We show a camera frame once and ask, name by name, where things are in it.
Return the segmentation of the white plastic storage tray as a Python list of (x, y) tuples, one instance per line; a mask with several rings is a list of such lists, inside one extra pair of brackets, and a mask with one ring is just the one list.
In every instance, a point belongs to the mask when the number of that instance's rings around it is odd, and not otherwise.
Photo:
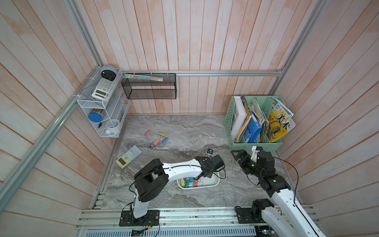
[(220, 182), (220, 178), (216, 177), (215, 175), (213, 175), (211, 178), (202, 177), (196, 180), (193, 177), (189, 177), (189, 178), (184, 178), (184, 180), (185, 180), (184, 188), (180, 186), (180, 179), (177, 180), (177, 185), (183, 190), (212, 188), (212, 187), (216, 187)]

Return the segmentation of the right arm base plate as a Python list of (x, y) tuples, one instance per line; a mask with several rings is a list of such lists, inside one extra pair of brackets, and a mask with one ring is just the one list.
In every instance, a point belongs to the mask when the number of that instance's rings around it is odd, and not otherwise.
[(235, 207), (235, 212), (237, 214), (237, 219), (239, 224), (254, 224), (263, 223), (263, 210), (265, 208), (260, 208), (257, 206), (252, 206), (251, 208), (242, 208), (241, 206)]

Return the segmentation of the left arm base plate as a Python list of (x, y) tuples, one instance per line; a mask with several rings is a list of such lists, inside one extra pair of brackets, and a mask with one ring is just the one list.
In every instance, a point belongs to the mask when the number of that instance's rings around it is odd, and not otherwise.
[(135, 218), (131, 210), (124, 210), (121, 212), (119, 226), (120, 227), (158, 226), (159, 217), (160, 217), (159, 210), (148, 210), (147, 214), (140, 218)]

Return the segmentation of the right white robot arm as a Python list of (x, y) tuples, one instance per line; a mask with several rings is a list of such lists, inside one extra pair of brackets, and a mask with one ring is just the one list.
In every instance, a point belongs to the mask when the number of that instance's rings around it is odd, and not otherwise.
[(267, 223), (280, 237), (325, 236), (298, 202), (288, 182), (276, 173), (276, 157), (261, 147), (253, 147), (251, 155), (245, 150), (232, 151), (232, 155), (243, 172), (258, 178), (258, 185), (273, 199), (253, 201), (250, 217), (254, 222)]

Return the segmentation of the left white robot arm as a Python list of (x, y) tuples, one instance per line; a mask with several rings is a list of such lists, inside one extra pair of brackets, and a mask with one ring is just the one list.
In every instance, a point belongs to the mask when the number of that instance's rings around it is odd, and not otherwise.
[(182, 178), (211, 178), (224, 170), (225, 163), (219, 155), (214, 157), (196, 157), (187, 162), (163, 163), (154, 159), (134, 175), (130, 185), (134, 190), (131, 204), (132, 217), (140, 219), (147, 215), (151, 200), (156, 198), (165, 186)]

